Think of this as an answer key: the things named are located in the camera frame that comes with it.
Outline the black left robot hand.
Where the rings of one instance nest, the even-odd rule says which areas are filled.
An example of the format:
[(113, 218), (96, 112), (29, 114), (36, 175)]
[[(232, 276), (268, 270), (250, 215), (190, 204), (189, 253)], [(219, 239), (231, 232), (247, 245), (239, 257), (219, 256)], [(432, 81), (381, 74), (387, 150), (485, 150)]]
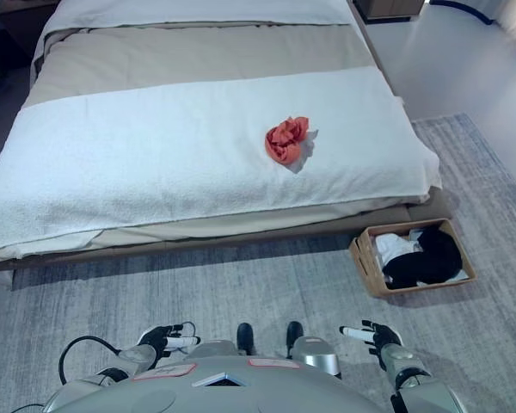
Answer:
[(153, 347), (158, 360), (169, 357), (175, 351), (184, 352), (186, 348), (200, 343), (201, 339), (196, 335), (196, 328), (192, 322), (149, 328), (138, 340), (138, 345)]

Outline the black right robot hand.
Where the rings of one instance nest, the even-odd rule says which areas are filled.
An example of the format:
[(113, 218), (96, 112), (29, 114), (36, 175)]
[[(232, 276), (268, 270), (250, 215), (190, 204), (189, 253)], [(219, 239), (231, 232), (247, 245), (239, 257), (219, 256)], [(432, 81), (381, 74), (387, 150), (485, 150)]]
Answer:
[(359, 328), (342, 325), (339, 332), (343, 336), (363, 342), (368, 346), (371, 355), (380, 355), (382, 348), (387, 344), (402, 344), (401, 337), (391, 327), (371, 320), (362, 320)]

